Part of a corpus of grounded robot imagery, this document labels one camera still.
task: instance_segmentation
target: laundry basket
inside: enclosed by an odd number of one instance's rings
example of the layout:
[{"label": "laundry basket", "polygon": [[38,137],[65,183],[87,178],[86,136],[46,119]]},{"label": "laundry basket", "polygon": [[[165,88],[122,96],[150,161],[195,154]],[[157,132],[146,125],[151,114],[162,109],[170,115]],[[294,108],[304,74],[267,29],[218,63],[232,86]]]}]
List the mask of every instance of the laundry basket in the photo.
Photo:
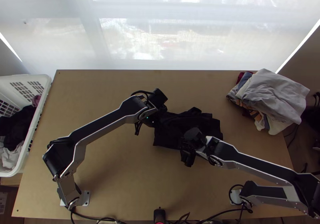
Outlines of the laundry basket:
[{"label": "laundry basket", "polygon": [[0,177],[14,176],[22,172],[23,165],[29,154],[29,145],[32,143],[34,132],[42,113],[42,109],[51,87],[51,78],[48,75],[12,75],[0,77],[0,116],[10,117],[23,107],[32,104],[35,95],[41,95],[31,121],[28,134],[24,140],[18,162],[13,169],[7,169],[0,162]]}]

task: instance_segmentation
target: wall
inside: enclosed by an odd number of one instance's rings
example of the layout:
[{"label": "wall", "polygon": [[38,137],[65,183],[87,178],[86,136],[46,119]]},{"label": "wall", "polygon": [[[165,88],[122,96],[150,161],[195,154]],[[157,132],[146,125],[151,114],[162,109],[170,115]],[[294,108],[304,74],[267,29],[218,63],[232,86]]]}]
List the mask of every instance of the wall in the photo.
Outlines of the wall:
[{"label": "wall", "polygon": [[0,40],[0,76],[29,73],[22,62]]},{"label": "wall", "polygon": [[312,95],[320,91],[320,27],[279,71],[279,74],[309,88],[307,104],[314,104]]}]

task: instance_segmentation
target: window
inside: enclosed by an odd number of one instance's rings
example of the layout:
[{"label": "window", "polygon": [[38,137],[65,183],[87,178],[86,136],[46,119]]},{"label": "window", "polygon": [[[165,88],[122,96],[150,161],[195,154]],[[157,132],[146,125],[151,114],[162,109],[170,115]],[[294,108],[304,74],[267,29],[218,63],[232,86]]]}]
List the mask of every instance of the window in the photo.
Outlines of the window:
[{"label": "window", "polygon": [[1,4],[14,17],[1,16],[3,37],[32,74],[52,77],[62,68],[276,71],[320,17],[320,0]]}]

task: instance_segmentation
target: tabletop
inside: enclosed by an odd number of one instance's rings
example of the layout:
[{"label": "tabletop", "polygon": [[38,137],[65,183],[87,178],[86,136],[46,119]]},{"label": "tabletop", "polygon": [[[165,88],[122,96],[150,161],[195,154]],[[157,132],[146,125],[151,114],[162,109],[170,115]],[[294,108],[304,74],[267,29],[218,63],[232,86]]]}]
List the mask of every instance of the tabletop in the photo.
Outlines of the tabletop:
[{"label": "tabletop", "polygon": [[[221,121],[224,141],[240,152],[292,168],[283,135],[257,131],[254,121],[229,102],[226,94],[234,87],[239,71],[160,70],[58,70],[53,80],[36,132],[12,215],[29,218],[69,219],[59,206],[57,185],[42,160],[47,144],[117,109],[137,90],[160,88],[173,113],[192,107],[212,113]],[[196,158],[191,168],[180,161],[177,150],[153,146],[154,129],[125,124],[87,146],[84,162],[75,173],[82,190],[90,190],[90,204],[77,212],[120,220],[152,220],[159,206],[169,220],[187,212],[189,219],[205,219],[235,208],[228,199],[234,184],[253,180],[274,184],[240,170],[211,166]],[[243,218],[296,216],[295,209],[261,205]],[[238,212],[221,216],[238,218]]]}]

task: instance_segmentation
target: robotic arm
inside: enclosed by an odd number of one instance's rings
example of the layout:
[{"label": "robotic arm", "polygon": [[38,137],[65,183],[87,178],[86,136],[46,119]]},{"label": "robotic arm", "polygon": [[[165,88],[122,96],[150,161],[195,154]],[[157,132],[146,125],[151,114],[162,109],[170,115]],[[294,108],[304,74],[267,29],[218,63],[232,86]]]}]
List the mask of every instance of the robotic arm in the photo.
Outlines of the robotic arm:
[{"label": "robotic arm", "polygon": [[[142,122],[152,127],[152,117],[166,110],[167,97],[155,89],[148,96],[133,95],[122,102],[115,111],[73,131],[69,136],[51,141],[43,160],[57,182],[61,204],[69,210],[75,206],[87,206],[90,192],[81,190],[74,182],[73,174],[84,160],[86,146],[125,123]],[[249,155],[215,137],[204,136],[197,128],[186,132],[182,150],[182,161],[190,153],[196,154],[220,168],[238,168],[278,184],[258,186],[247,181],[240,191],[233,192],[235,198],[247,207],[261,203],[297,208],[310,217],[320,217],[320,181],[309,173],[296,173]]]}]

